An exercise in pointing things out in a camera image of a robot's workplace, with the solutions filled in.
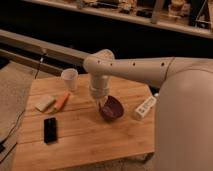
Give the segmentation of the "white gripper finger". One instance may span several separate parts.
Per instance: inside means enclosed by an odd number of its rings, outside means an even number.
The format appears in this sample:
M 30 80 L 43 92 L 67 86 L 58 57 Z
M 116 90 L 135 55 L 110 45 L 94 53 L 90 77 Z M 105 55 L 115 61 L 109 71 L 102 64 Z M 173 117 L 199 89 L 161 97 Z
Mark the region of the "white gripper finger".
M 104 107 L 107 100 L 108 100 L 108 96 L 104 96 L 104 97 L 99 99 L 98 106 L 99 106 L 100 109 L 102 109 Z
M 96 98 L 96 96 L 92 96 L 92 95 L 91 95 L 91 97 L 92 97 L 92 99 L 93 99 L 93 101 L 94 101 L 95 103 L 98 103 L 98 99 Z

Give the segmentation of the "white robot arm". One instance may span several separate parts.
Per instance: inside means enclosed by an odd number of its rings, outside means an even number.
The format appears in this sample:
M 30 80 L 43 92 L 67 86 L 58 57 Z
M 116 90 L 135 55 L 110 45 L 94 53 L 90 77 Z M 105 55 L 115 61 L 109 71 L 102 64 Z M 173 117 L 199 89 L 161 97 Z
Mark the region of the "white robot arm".
M 116 76 L 159 89 L 154 121 L 155 171 L 213 171 L 213 59 L 116 59 L 112 51 L 87 56 L 94 98 Z

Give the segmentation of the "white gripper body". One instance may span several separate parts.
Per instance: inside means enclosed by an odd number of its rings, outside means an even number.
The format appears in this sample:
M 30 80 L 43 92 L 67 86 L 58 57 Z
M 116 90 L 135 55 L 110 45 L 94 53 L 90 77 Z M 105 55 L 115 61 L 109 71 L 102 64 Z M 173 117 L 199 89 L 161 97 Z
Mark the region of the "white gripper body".
M 109 93 L 109 77 L 108 76 L 90 76 L 90 94 L 100 99 Z

